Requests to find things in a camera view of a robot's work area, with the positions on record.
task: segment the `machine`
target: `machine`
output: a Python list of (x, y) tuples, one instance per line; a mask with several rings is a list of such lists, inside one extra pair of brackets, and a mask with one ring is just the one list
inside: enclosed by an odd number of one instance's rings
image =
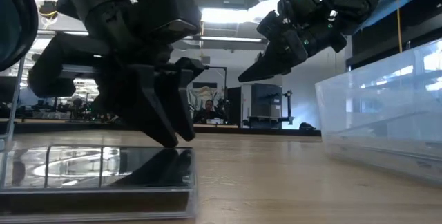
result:
[[(33, 0), (1, 0), (0, 69), (23, 57), (37, 31)], [(379, 0), (280, 0), (257, 31), (269, 44), (239, 80), (287, 74), (290, 68), (331, 46), (343, 49)], [(175, 132), (195, 137), (186, 86), (203, 70), (196, 59), (169, 62), (171, 44), (200, 32), (193, 0), (59, 0), (57, 12), (81, 20), (89, 35), (57, 34), (30, 70), (28, 84), (39, 97), (71, 96), (76, 77), (94, 78), (104, 109), (165, 147)]]

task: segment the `wall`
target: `wall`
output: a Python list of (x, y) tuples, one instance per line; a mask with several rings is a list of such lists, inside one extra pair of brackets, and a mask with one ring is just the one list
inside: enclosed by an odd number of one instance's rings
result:
[[(284, 123), (283, 129), (298, 129), (302, 122), (320, 129), (315, 83), (344, 73), (344, 56), (345, 51), (336, 54), (333, 49), (328, 48), (294, 67), (290, 74), (282, 77), (282, 91), (291, 90), (293, 93), (291, 115), (295, 117), (293, 125)], [(282, 115), (287, 116), (287, 104), (282, 106)]]

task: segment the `person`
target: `person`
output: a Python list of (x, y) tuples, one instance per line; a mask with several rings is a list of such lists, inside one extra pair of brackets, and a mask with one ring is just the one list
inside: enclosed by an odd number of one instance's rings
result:
[(201, 109), (195, 114), (193, 123), (207, 124), (207, 120), (213, 120), (215, 118), (222, 118), (221, 114), (216, 113), (213, 110), (213, 100), (207, 100), (205, 109)]

